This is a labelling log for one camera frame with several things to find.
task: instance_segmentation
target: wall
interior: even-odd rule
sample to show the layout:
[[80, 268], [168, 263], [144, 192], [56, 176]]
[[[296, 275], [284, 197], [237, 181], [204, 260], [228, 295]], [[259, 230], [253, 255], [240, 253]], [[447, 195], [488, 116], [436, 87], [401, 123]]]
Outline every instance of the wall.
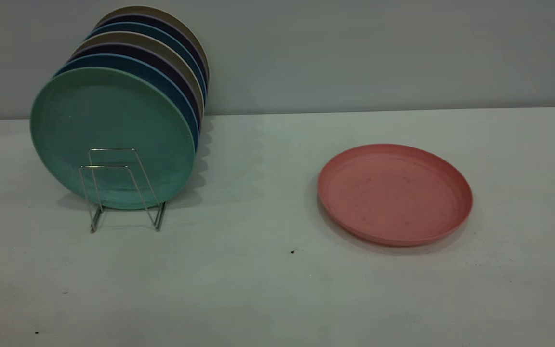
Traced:
[[0, 0], [0, 117], [134, 3], [203, 42], [210, 114], [555, 106], [555, 0]]

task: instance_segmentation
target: blue plate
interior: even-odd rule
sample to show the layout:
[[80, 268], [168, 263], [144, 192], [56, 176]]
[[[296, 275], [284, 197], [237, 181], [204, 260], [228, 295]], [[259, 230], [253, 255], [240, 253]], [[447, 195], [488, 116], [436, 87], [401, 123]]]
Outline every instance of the blue plate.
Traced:
[[200, 70], [200, 67], [198, 66], [198, 63], [196, 62], [196, 60], [194, 60], [194, 57], [192, 57], [192, 55], [187, 50], [187, 48], [185, 48], [185, 46], [183, 46], [181, 42], [177, 41], [177, 39], [168, 35], [167, 32], [161, 29], [158, 29], [156, 27], [149, 26], [148, 24], [142, 24], [137, 22], [120, 22], [120, 23], [107, 24], [106, 26], [99, 27], [94, 31], [91, 31], [91, 33], [85, 39], [94, 37], [95, 35], [99, 35], [101, 33], [106, 33], [108, 31], [131, 31], [132, 33], [144, 34], [149, 37], [153, 37], [156, 40], [159, 40], [163, 44], [170, 47], [172, 50], [177, 52], [183, 58], [183, 60], [187, 63], [188, 66], [190, 66], [190, 69], [192, 70], [192, 72], [196, 76], [196, 79], [198, 79], [198, 82], [200, 83], [203, 99], [204, 100], [207, 99], [207, 81], [205, 81], [203, 74]]
[[198, 53], [198, 50], [196, 50], [196, 47], [194, 47], [192, 42], [190, 42], [190, 40], [185, 35], [183, 35], [183, 33], [181, 33], [178, 29], [174, 28], [167, 22], [163, 22], [158, 18], [151, 17], [148, 15], [126, 14], [126, 15], [118, 15], [104, 22], [101, 22], [95, 29], [105, 27], [108, 24], [123, 23], [123, 22], [137, 22], [137, 23], [147, 24], [148, 26], [152, 26], [154, 28], [158, 28], [162, 31], [165, 31], [166, 33], [168, 33], [168, 35], [174, 37], [174, 39], [179, 41], [192, 55], [192, 57], [194, 57], [194, 60], [196, 61], [196, 63], [198, 63], [198, 66], [200, 67], [200, 71], [202, 72], [205, 82], [209, 81], [207, 71], [205, 70], [205, 65], [203, 64], [202, 58], [200, 57], [200, 53]]
[[75, 55], [73, 55], [69, 61], [73, 61], [76, 58], [85, 57], [87, 55], [93, 54], [119, 54], [125, 55], [126, 57], [138, 59], [139, 61], [145, 62], [154, 68], [157, 68], [167, 75], [167, 77], [174, 82], [179, 89], [183, 92], [187, 100], [191, 101], [194, 100], [194, 103], [191, 103], [192, 108], [194, 109], [194, 114], [196, 114], [196, 124], [200, 124], [202, 120], [202, 114], [200, 108], [198, 107], [200, 104], [196, 99], [196, 95], [192, 91], [190, 85], [185, 81], [185, 78], [181, 73], [178, 72], [174, 66], [169, 64], [165, 59], [163, 59], [160, 55], [153, 53], [152, 51], [141, 48], [139, 46], [134, 46], [132, 44], [123, 44], [123, 43], [108, 43], [108, 44], [98, 44], [95, 46], [90, 46], [86, 49], [83, 49]]
[[194, 109], [179, 87], [166, 75], [161, 73], [160, 70], [145, 62], [139, 61], [138, 59], [126, 57], [125, 55], [94, 54], [87, 55], [86, 57], [80, 57], [68, 62], [55, 74], [55, 77], [64, 72], [83, 67], [115, 68], [117, 70], [136, 75], [156, 87], [179, 108], [181, 114], [183, 114], [183, 117], [185, 118], [190, 132], [192, 133], [192, 138], [194, 139], [194, 150], [198, 148], [198, 124], [196, 124], [196, 117], [194, 117]]

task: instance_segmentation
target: table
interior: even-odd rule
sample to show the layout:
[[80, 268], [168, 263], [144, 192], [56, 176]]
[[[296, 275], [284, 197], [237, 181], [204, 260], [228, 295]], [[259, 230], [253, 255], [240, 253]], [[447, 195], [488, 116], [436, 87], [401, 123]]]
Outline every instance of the table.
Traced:
[[[465, 227], [386, 248], [335, 226], [317, 175], [367, 143], [453, 164]], [[161, 232], [102, 219], [0, 120], [0, 346], [555, 346], [555, 108], [207, 116]]]

